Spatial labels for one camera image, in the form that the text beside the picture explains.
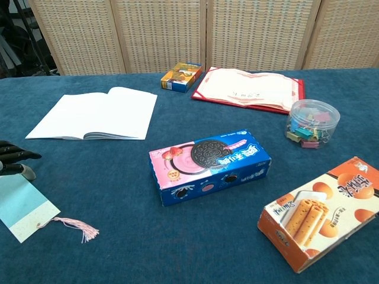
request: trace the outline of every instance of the orange box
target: orange box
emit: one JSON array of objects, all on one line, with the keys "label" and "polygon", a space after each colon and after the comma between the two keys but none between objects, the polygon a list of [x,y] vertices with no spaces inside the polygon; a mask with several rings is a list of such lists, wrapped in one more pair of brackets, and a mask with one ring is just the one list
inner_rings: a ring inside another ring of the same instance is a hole
[{"label": "orange box", "polygon": [[379,171],[354,157],[266,205],[258,228],[300,273],[378,212]]}]

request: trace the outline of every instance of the red certificate folder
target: red certificate folder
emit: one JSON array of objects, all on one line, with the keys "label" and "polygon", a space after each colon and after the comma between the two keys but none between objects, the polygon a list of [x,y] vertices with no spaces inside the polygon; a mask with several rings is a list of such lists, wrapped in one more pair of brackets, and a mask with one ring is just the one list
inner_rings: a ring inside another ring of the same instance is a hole
[{"label": "red certificate folder", "polygon": [[[248,94],[248,96],[254,96],[253,100],[251,100],[251,99],[249,99],[249,100],[245,99],[245,97],[246,97],[245,94],[239,94],[239,96],[238,96],[237,99],[235,97],[233,97],[232,99],[229,99],[229,98],[231,98],[231,96],[224,96],[224,97],[222,97],[220,95],[220,97],[217,97],[214,94],[213,95],[208,95],[207,91],[205,91],[206,88],[204,88],[204,86],[202,84],[207,84],[208,83],[208,80],[211,79],[211,76],[210,76],[209,73],[213,72],[215,70],[220,70],[220,69],[219,68],[215,68],[215,67],[210,67],[210,69],[207,72],[207,74],[205,75],[203,81],[199,84],[199,86],[197,87],[196,91],[192,94],[192,96],[191,96],[192,99],[198,99],[198,100],[201,100],[201,101],[208,101],[208,102],[215,102],[215,103],[218,103],[218,104],[233,105],[233,106],[241,107],[241,108],[251,108],[251,109],[258,109],[258,110],[261,110],[261,111],[276,112],[276,113],[279,113],[279,114],[288,114],[289,113],[290,105],[288,104],[288,102],[287,102],[287,106],[286,106],[287,109],[283,108],[283,106],[281,106],[281,105],[265,104],[264,103],[265,102],[264,101],[264,92],[263,93],[260,92],[260,91],[256,91],[255,92],[253,90],[254,89],[254,81],[253,80],[251,80],[252,94],[251,95]],[[282,77],[284,77],[283,75],[279,75],[279,74],[275,74],[275,73],[256,73],[256,74],[252,74],[252,73],[244,72],[244,71],[237,70],[237,69],[224,69],[224,70],[226,70],[226,72],[231,72],[230,74],[232,74],[234,76],[234,78],[242,78],[242,80],[245,83],[246,82],[249,83],[249,79],[255,79],[257,77],[263,77],[263,76],[272,76],[272,75],[275,75],[275,76],[282,76]],[[220,79],[221,82],[226,82],[227,81],[224,78],[220,78],[220,77],[218,77],[217,79]],[[293,79],[293,78],[286,78],[286,79],[292,80],[292,100],[293,100],[293,102],[297,101],[299,99],[304,99],[305,98],[304,80]],[[233,78],[230,78],[230,81],[226,85],[227,86],[236,86],[236,84],[237,84],[237,82],[234,82]]]}]

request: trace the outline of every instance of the pink tassel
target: pink tassel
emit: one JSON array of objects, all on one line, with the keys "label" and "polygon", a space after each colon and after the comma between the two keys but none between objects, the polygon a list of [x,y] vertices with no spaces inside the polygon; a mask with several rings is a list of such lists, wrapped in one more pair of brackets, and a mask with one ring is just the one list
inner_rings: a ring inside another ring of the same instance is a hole
[{"label": "pink tassel", "polygon": [[[79,221],[79,220],[74,220],[74,219],[70,219],[70,218],[54,217],[50,221],[61,221],[66,227],[82,230],[83,231],[82,243],[83,242],[86,243],[87,241],[93,240],[99,234],[98,229],[95,229],[94,227],[91,227],[90,225],[88,225],[82,221]],[[37,228],[41,229],[41,228],[45,227],[49,222],[47,222],[44,225],[38,224]]]}]

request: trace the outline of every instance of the oreo cookie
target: oreo cookie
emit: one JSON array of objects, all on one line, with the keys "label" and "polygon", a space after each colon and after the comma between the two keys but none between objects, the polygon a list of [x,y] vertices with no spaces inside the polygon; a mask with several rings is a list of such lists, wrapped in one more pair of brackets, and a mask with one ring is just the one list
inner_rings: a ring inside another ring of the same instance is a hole
[{"label": "oreo cookie", "polygon": [[228,145],[218,140],[204,140],[196,143],[191,150],[191,158],[195,164],[205,169],[221,169],[224,166],[217,162],[233,153]]}]

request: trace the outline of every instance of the egg roll snack box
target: egg roll snack box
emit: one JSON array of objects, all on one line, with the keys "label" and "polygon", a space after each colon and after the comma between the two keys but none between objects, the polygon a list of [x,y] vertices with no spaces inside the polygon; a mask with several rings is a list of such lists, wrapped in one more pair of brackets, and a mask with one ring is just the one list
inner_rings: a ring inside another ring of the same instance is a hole
[{"label": "egg roll snack box", "polygon": [[266,176],[271,158],[246,129],[151,151],[163,206]]},{"label": "egg roll snack box", "polygon": [[258,228],[297,273],[379,212],[379,171],[354,157],[266,205]]}]

